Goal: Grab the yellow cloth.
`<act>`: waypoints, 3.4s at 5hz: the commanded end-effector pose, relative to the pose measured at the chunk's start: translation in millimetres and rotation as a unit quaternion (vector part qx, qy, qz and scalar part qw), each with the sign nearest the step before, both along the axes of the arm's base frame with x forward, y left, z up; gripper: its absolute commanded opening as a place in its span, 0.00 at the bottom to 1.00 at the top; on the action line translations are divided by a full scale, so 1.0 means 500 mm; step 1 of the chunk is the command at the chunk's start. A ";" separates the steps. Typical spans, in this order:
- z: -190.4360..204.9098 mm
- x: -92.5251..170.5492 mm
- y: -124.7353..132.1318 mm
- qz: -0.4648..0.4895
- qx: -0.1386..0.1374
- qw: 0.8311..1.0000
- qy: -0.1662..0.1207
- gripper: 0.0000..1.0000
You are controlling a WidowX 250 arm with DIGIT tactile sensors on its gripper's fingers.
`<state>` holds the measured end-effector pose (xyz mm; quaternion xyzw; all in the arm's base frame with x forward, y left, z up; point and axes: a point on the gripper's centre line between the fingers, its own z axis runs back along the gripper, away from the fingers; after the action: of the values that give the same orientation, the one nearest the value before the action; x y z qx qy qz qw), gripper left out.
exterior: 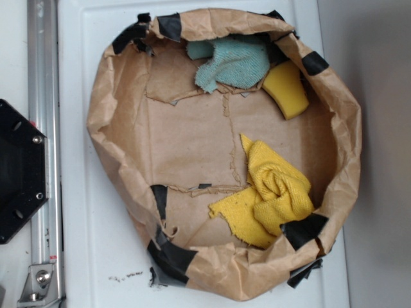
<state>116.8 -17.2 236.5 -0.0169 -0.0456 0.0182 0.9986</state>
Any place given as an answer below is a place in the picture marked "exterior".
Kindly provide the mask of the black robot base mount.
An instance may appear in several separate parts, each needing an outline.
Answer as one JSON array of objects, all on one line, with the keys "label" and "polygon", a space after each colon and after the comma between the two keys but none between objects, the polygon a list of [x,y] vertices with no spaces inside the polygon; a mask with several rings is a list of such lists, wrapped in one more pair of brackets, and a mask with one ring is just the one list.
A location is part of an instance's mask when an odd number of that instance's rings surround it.
[{"label": "black robot base mount", "polygon": [[1,244],[7,244],[48,200],[47,137],[1,100]]}]

